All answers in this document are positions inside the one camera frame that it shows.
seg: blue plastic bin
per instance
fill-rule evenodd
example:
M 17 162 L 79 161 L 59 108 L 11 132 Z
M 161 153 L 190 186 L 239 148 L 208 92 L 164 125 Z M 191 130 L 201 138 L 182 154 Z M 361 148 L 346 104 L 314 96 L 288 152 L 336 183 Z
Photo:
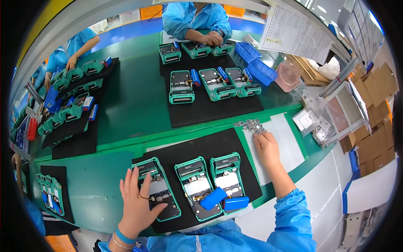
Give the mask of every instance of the blue plastic bin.
M 260 58 L 262 55 L 256 50 L 253 45 L 246 42 L 237 42 L 235 51 L 247 62 L 251 62 L 255 58 Z
M 277 72 L 258 58 L 249 62 L 248 70 L 254 78 L 257 78 L 265 86 L 270 85 L 277 78 Z

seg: green table surface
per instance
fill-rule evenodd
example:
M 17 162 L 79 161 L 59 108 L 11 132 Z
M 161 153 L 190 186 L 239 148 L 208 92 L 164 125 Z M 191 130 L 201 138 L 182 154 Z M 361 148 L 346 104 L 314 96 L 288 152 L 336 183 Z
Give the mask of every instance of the green table surface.
M 246 34 L 248 33 L 234 31 L 233 38 L 241 40 Z M 258 34 L 251 36 L 257 41 L 260 40 Z M 123 214 L 119 180 L 124 179 L 127 168 L 131 166 L 131 160 L 143 156 L 147 148 L 229 129 L 233 127 L 233 123 L 240 120 L 262 121 L 266 118 L 268 121 L 270 115 L 282 112 L 293 116 L 302 108 L 300 90 L 284 93 L 272 83 L 268 87 L 261 85 L 262 93 L 259 98 L 264 111 L 173 129 L 169 120 L 164 78 L 159 74 L 159 44 L 160 33 L 135 37 L 96 51 L 77 63 L 81 66 L 83 62 L 102 60 L 109 56 L 120 59 L 98 109 L 96 153 L 52 160 L 51 149 L 41 149 L 44 137 L 37 135 L 35 141 L 30 144 L 29 152 L 34 158 L 34 163 L 30 164 L 33 197 L 34 202 L 42 209 L 47 210 L 43 206 L 42 193 L 35 174 L 40 172 L 41 165 L 66 166 L 67 187 L 75 225 L 102 233 L 112 233 Z M 284 61 L 277 52 L 262 54 L 262 60 L 273 68 Z M 233 51 L 230 55 L 239 65 Z M 153 92 L 144 92 L 145 85 L 147 90 Z M 295 125 L 291 123 L 290 126 L 306 159 L 289 173 L 292 180 L 297 182 L 312 170 L 333 146 L 322 150 L 310 134 L 302 137 Z M 246 141 L 241 139 L 241 142 L 254 167 Z M 263 196 L 253 202 L 254 207 L 275 197 L 272 183 L 261 186 L 261 189 Z M 154 234 L 150 228 L 142 233 Z

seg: gold ring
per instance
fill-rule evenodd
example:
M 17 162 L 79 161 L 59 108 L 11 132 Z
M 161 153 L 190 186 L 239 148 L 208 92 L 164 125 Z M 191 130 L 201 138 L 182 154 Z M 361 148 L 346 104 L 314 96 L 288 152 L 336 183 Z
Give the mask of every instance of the gold ring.
M 140 194 L 138 195 L 138 197 L 142 198 L 142 199 L 145 199 L 145 200 L 148 200 L 148 198 L 145 198 L 145 197 L 141 196 Z

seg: hand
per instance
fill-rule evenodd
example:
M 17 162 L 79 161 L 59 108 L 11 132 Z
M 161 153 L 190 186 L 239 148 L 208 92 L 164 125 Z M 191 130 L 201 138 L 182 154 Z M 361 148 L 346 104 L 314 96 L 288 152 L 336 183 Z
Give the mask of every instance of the hand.
M 207 43 L 209 46 L 219 46 L 224 40 L 218 34 L 218 32 L 214 31 L 214 33 L 209 32 L 207 35 L 202 35 L 200 38 L 200 43 Z
M 67 62 L 67 65 L 66 65 L 66 68 L 67 68 L 67 71 L 69 71 L 70 69 L 73 69 L 74 67 L 75 67 L 75 63 L 77 62 L 77 55 L 75 55 L 75 54 L 73 54 L 70 58 L 69 58 L 69 60 L 68 60 L 68 62 Z
M 135 167 L 133 172 L 127 169 L 125 181 L 120 180 L 120 192 L 123 198 L 123 218 L 118 227 L 124 236 L 129 239 L 137 238 L 138 234 L 149 227 L 157 216 L 168 205 L 161 203 L 150 210 L 149 189 L 151 175 L 148 173 L 140 189 L 137 185 L 139 169 Z
M 269 132 L 253 134 L 256 149 L 258 150 L 259 159 L 266 169 L 274 169 L 282 167 L 280 162 L 280 150 L 278 144 Z

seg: blue lab coat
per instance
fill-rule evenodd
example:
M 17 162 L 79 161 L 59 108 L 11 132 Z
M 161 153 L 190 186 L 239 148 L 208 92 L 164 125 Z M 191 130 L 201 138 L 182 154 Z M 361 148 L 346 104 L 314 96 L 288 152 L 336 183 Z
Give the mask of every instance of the blue lab coat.
M 96 36 L 96 33 L 90 28 L 85 29 L 84 31 L 79 32 L 70 38 L 67 42 L 67 52 L 63 49 L 62 46 L 59 46 L 50 56 L 48 60 L 48 67 L 46 72 L 54 73 L 57 71 L 57 68 L 65 69 L 66 64 L 69 58 L 75 54 L 88 40 L 92 39 Z M 81 55 L 78 59 L 81 59 L 87 55 L 89 55 L 91 51 L 88 51 Z
M 221 5 L 207 4 L 196 16 L 195 13 L 196 8 L 192 2 L 170 3 L 162 14 L 162 26 L 167 34 L 179 40 L 185 39 L 189 29 L 221 30 L 224 40 L 231 38 L 232 29 Z
M 149 237 L 147 248 L 149 252 L 316 251 L 305 193 L 295 189 L 277 200 L 274 208 L 276 227 L 266 242 L 242 234 L 241 228 L 231 219 L 188 233 Z M 269 218 L 261 216 L 261 221 Z M 106 242 L 100 242 L 98 246 L 102 252 L 110 252 Z

